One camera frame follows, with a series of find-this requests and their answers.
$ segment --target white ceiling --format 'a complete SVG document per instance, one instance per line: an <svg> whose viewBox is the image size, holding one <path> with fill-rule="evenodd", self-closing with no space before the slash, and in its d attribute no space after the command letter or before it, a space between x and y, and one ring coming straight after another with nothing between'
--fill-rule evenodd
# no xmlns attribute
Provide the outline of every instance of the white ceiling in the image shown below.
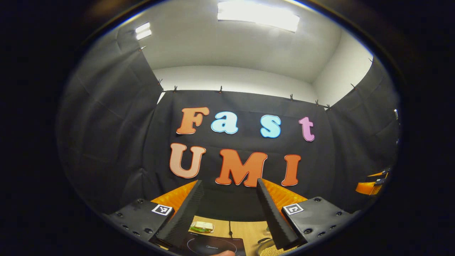
<svg viewBox="0 0 455 256"><path fill-rule="evenodd" d="M218 21L218 0L168 0L134 19L150 22L140 40L152 70L181 66L256 69L313 83L336 50L341 27L283 0L261 0L300 17L296 33L265 25Z"/></svg>

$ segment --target orange letter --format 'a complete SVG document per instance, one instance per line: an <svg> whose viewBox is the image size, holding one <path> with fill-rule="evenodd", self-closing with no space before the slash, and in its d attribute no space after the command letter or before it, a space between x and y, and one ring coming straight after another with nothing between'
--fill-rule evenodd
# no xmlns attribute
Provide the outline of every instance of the orange letter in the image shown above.
<svg viewBox="0 0 455 256"><path fill-rule="evenodd" d="M258 178L262 178L262 169L267 159L267 154L255 152L250 155L245 164L242 164L237 151L233 149L222 149L223 156L220 177L215 182L222 185L231 184L229 172L232 173L235 185L239 185L248 174L248 179L243 183L247 187L256 187Z"/></svg>
<svg viewBox="0 0 455 256"><path fill-rule="evenodd" d="M183 112L183 118L182 118L182 124L180 125L180 128L177 129L177 134L193 134L196 132L196 129L193 128L193 123L196 126L201 125L202 123L202 115L196 113L202 113L204 116L207 116L209 114L209 110L207 107L203 108L184 108L182 109Z"/></svg>
<svg viewBox="0 0 455 256"><path fill-rule="evenodd" d="M302 158L299 155L287 155L284 157L284 160L287 162L286 166L286 176L281 182L282 186L294 186L297 185L297 166L299 161Z"/></svg>
<svg viewBox="0 0 455 256"><path fill-rule="evenodd" d="M171 168L171 171L175 175L182 178L194 178L199 173L202 154L206 152L205 148L191 147L190 150L193 152L193 159L191 160L191 168L189 170L184 170L181 166L183 152L187 149L187 147L180 143L172 143L171 148L171 160L169 161L169 167Z"/></svg>

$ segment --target ceiling light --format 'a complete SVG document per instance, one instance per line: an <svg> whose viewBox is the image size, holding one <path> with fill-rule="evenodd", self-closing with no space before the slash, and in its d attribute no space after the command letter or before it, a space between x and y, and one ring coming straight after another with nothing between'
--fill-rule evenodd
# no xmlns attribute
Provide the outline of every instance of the ceiling light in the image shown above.
<svg viewBox="0 0 455 256"><path fill-rule="evenodd" d="M143 31L143 32L141 32L141 33L138 33L138 34L136 35L136 38L137 38L138 40L140 40L140 39L142 39L142 38L144 38L144 37L146 37L146 36L150 36L151 34L152 34L152 31L151 31L151 30L146 30L146 31Z"/></svg>
<svg viewBox="0 0 455 256"><path fill-rule="evenodd" d="M141 25L140 27L136 28L136 33L140 33L140 32L142 32L144 30L149 29L149 28L150 28L150 23L147 22L146 24Z"/></svg>
<svg viewBox="0 0 455 256"><path fill-rule="evenodd" d="M218 3L218 20L254 22L295 32L300 18L288 10L235 0Z"/></svg>

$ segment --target wooden table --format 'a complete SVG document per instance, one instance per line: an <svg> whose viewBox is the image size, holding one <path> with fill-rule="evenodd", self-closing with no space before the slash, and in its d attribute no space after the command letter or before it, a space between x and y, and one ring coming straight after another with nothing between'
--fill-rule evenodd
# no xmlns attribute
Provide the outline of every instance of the wooden table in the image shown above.
<svg viewBox="0 0 455 256"><path fill-rule="evenodd" d="M193 221L204 221L210 222L214 225L213 233L204 233L207 236L217 236L217 237L226 237L230 238L229 235L229 221L227 220L215 220L199 216L194 216ZM255 256L256 250L259 247L258 241L272 236L264 235L264 232L267 229L266 221L253 221L253 222L243 222L243 221L231 221L231 231L233 238L242 238L243 244L245 245L245 253L247 256Z"/></svg>

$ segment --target light blue letter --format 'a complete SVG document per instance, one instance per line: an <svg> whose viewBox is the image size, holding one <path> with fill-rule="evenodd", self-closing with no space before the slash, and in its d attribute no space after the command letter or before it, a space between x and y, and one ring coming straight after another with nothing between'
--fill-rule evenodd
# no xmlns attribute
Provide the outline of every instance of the light blue letter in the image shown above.
<svg viewBox="0 0 455 256"><path fill-rule="evenodd" d="M214 132L234 134L238 131L236 114L225 111L216 114L215 118L217 120L213 121L211 125Z"/></svg>
<svg viewBox="0 0 455 256"><path fill-rule="evenodd" d="M261 117L261 134L264 138L276 138L280 136L281 120L277 116L265 115Z"/></svg>

